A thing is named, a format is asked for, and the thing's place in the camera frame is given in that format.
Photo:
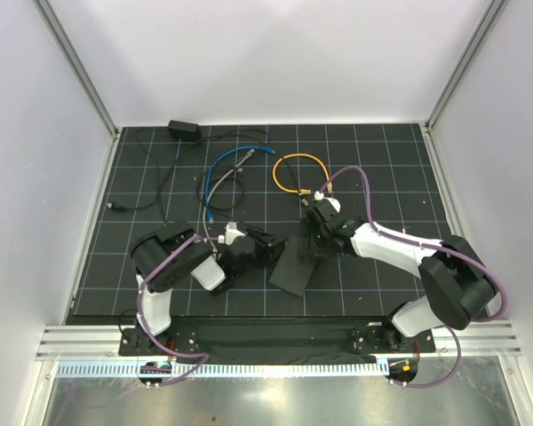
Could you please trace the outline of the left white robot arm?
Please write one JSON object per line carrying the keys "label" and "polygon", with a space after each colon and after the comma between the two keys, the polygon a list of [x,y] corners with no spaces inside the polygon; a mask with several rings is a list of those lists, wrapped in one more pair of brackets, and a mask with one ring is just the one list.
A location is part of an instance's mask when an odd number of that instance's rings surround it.
{"label": "left white robot arm", "polygon": [[130,258],[139,286],[139,345],[151,355],[167,351],[171,339],[172,289],[187,278],[220,295],[251,269],[280,257],[287,239],[230,221],[217,237],[199,236],[186,221],[175,221],[141,237]]}

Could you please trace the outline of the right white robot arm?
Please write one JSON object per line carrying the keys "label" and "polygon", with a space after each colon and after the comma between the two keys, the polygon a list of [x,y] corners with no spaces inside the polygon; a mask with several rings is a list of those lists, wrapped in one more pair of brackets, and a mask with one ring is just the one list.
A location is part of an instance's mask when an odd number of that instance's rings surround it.
{"label": "right white robot arm", "polygon": [[436,327],[465,329],[499,290],[467,240],[418,238],[371,221],[345,217],[334,199],[314,202],[301,218],[298,251],[311,256],[369,258],[418,278],[425,294],[399,305],[377,336],[391,351],[404,351]]}

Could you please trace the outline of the black grid mat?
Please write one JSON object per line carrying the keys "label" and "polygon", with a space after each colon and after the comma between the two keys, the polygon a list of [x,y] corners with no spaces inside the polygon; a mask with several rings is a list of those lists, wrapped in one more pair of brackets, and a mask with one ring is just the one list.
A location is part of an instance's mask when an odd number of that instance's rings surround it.
{"label": "black grid mat", "polygon": [[[350,217],[371,211],[381,225],[425,238],[450,235],[426,143],[415,124],[205,126],[191,146],[164,127],[126,128],[109,169],[84,269],[71,302],[72,324],[114,324],[136,305],[129,249],[139,237],[183,219],[198,233],[227,220],[294,234],[303,204],[295,187],[316,190],[326,173]],[[323,258],[296,297],[247,271],[215,296],[195,280],[172,291],[175,316],[383,315],[424,294],[391,265],[352,256]]]}

